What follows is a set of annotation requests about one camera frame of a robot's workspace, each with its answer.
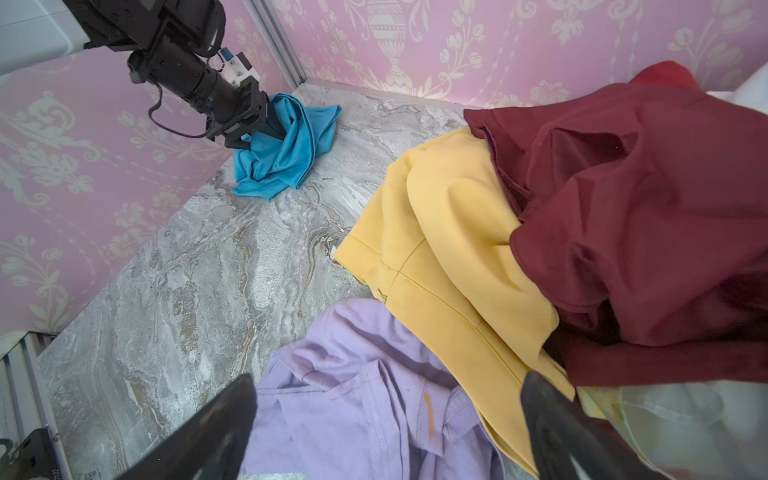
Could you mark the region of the teal blue cloth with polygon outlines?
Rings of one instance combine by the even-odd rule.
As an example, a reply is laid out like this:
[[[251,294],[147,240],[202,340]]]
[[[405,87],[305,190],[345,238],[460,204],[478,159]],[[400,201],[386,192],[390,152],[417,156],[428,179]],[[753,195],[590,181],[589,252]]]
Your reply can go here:
[[[270,100],[270,116],[279,121],[285,136],[253,132],[242,137],[247,147],[233,154],[233,193],[238,196],[269,200],[287,188],[298,189],[316,158],[331,150],[341,106],[307,107],[287,93]]]

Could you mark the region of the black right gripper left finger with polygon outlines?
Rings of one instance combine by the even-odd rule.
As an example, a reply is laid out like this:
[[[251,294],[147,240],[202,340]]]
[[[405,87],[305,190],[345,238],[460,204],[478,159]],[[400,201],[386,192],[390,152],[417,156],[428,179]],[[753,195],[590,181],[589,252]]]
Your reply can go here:
[[[253,377],[242,374],[119,479],[236,479],[256,412]]]

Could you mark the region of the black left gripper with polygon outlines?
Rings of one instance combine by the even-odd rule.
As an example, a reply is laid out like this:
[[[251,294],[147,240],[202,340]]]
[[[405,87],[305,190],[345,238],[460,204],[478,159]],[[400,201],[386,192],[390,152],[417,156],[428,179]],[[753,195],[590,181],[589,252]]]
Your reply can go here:
[[[128,58],[131,80],[149,83],[157,89],[158,98],[147,116],[160,129],[184,138],[224,139],[230,149],[248,149],[246,136],[256,133],[273,135],[273,104],[259,81],[247,77],[237,86],[211,68],[200,57],[165,36],[148,50],[137,50]],[[206,116],[205,131],[188,134],[174,130],[154,114],[163,103],[163,94],[171,92],[191,109]]]

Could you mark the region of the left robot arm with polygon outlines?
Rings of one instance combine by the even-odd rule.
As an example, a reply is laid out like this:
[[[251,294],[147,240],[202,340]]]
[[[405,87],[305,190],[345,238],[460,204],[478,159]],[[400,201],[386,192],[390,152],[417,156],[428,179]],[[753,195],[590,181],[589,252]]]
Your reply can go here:
[[[4,1],[1,72],[8,75],[83,50],[127,51],[130,78],[170,92],[205,115],[204,137],[249,148],[256,133],[285,130],[247,58],[223,45],[221,2]]]

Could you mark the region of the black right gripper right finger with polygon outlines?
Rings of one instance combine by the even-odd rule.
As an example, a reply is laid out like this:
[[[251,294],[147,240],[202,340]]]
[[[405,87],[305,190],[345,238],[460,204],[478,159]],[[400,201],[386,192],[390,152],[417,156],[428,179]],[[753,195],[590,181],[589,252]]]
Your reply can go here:
[[[541,479],[661,479],[638,456],[601,430],[545,377],[529,372],[521,391]]]

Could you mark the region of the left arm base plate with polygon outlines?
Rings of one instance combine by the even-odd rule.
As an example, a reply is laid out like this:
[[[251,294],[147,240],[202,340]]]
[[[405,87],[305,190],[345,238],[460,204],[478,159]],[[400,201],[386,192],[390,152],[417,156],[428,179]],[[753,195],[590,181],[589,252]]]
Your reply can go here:
[[[1,479],[61,480],[62,474],[47,428],[33,430],[20,444],[1,439]]]

